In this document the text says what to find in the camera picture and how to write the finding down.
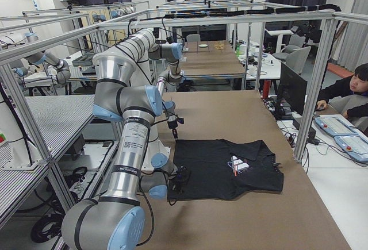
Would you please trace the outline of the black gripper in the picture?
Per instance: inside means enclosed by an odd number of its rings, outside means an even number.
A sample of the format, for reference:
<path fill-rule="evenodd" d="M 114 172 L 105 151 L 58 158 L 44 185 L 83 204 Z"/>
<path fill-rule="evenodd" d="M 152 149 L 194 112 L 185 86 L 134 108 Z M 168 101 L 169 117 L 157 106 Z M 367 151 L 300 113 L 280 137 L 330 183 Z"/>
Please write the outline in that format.
<path fill-rule="evenodd" d="M 179 185 L 187 185 L 191 171 L 186 167 L 179 167 L 177 169 L 176 176 L 174 178 L 174 183 Z"/>
<path fill-rule="evenodd" d="M 176 115 L 171 115 L 167 121 L 168 127 L 172 129 L 172 135 L 175 139 L 178 139 L 178 132 L 176 128 L 178 127 L 178 117 Z"/>

